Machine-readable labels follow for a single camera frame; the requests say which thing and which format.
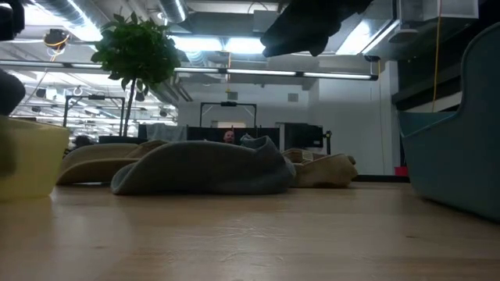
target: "potted plant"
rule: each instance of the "potted plant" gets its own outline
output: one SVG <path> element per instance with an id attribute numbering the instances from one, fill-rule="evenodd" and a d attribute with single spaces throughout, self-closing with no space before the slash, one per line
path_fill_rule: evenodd
<path id="1" fill-rule="evenodd" d="M 128 19 L 114 15 L 102 28 L 102 39 L 95 44 L 92 62 L 111 72 L 109 79 L 122 80 L 125 91 L 131 82 L 123 135 L 127 135 L 130 109 L 137 88 L 137 100 L 144 101 L 149 90 L 167 80 L 180 66 L 174 41 L 166 34 L 168 26 L 143 20 L 133 12 Z"/>

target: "gray fabric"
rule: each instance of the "gray fabric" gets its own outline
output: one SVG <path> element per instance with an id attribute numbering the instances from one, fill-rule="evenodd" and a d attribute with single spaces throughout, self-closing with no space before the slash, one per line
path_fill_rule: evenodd
<path id="1" fill-rule="evenodd" d="M 293 165 L 268 137 L 243 146 L 210 141 L 165 144 L 112 179 L 114 194 L 188 192 L 278 194 L 295 176 Z"/>
<path id="2" fill-rule="evenodd" d="M 162 123 L 146 125 L 150 141 L 185 141 L 188 138 L 186 126 L 167 126 Z"/>
<path id="3" fill-rule="evenodd" d="M 495 221 L 500 221 L 499 49 L 500 23 L 470 43 L 462 61 L 463 98 L 457 113 L 400 113 L 416 192 Z"/>

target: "table surface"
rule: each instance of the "table surface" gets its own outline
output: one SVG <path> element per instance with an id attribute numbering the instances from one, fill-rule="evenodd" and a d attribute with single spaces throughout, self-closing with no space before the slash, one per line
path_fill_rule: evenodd
<path id="1" fill-rule="evenodd" d="M 0 280 L 497 280 L 500 226 L 405 184 L 267 197 L 59 187 L 0 204 Z"/>

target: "black frame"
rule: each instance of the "black frame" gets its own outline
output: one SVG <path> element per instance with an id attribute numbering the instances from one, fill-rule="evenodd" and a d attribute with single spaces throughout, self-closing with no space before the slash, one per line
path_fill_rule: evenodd
<path id="1" fill-rule="evenodd" d="M 90 96 L 90 95 L 86 95 L 86 96 L 67 95 L 66 96 L 66 102 L 64 103 L 64 119 L 62 120 L 62 126 L 63 127 L 66 127 L 66 124 L 68 122 L 68 111 L 74 106 L 74 105 L 70 106 L 70 99 L 72 99 L 72 98 L 76 98 L 77 102 L 79 102 L 82 98 L 88 98 L 88 99 L 91 100 L 92 96 Z M 122 101 L 122 108 L 121 108 L 121 113 L 120 113 L 120 133 L 119 133 L 120 137 L 122 137 L 123 113 L 124 113 L 124 110 L 125 110 L 125 98 L 123 98 L 123 97 L 104 97 L 104 96 L 99 96 L 100 100 L 105 100 L 107 98 L 117 99 L 117 100 L 121 100 Z"/>
<path id="2" fill-rule="evenodd" d="M 233 105 L 224 105 L 224 102 L 202 102 L 200 104 L 200 127 L 202 127 L 202 121 L 203 121 L 203 106 L 205 105 L 220 105 L 222 107 L 236 107 L 236 106 L 253 106 L 254 113 L 253 113 L 253 126 L 254 128 L 257 127 L 257 104 L 241 104 L 241 103 L 233 103 Z"/>

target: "yellow container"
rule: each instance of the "yellow container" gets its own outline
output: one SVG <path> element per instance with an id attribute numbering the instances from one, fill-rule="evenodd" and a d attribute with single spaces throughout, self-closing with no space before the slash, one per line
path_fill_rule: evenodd
<path id="1" fill-rule="evenodd" d="M 49 195 L 70 132 L 0 116 L 0 201 Z"/>

